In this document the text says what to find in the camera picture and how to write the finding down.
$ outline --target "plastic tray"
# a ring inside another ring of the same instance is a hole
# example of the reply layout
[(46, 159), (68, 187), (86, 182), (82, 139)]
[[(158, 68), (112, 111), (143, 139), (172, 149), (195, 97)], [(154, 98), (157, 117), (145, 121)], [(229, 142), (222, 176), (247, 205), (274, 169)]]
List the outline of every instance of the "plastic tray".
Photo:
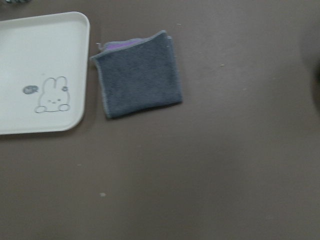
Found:
[(0, 134), (64, 131), (79, 123), (89, 34), (80, 12), (0, 21)]

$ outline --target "gray cloth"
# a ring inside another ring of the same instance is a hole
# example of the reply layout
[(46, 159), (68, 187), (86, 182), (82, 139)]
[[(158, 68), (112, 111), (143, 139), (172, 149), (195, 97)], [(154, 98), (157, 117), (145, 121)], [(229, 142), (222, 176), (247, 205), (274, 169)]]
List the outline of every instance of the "gray cloth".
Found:
[(164, 30), (149, 38), (106, 43), (91, 59), (109, 118), (182, 102), (172, 39)]

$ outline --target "brown desk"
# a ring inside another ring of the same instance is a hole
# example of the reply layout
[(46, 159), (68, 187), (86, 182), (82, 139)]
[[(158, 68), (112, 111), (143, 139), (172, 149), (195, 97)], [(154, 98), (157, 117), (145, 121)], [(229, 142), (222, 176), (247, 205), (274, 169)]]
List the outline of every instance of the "brown desk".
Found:
[(0, 20), (86, 14), (90, 56), (96, 43), (167, 30), (184, 103), (107, 120), (89, 65), (77, 127), (0, 136), (0, 239), (319, 239), (319, 9), (318, 0), (1, 5)]

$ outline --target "folded washcloth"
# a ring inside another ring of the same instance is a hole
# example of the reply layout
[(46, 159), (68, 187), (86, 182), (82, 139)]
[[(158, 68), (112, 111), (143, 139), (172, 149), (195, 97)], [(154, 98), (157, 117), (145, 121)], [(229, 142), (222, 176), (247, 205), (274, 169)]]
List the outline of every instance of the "folded washcloth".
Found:
[(182, 102), (172, 38), (164, 30), (148, 38), (108, 42), (91, 59), (109, 118)]

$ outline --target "bunny illustration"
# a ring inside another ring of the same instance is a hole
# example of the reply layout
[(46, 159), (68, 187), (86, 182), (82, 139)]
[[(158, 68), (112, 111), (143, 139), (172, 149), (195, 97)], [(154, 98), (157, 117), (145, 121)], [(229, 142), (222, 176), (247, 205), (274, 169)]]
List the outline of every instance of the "bunny illustration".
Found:
[(34, 111), (37, 114), (68, 111), (70, 109), (70, 95), (67, 86), (68, 81), (64, 76), (46, 79), (42, 85), (38, 106)]

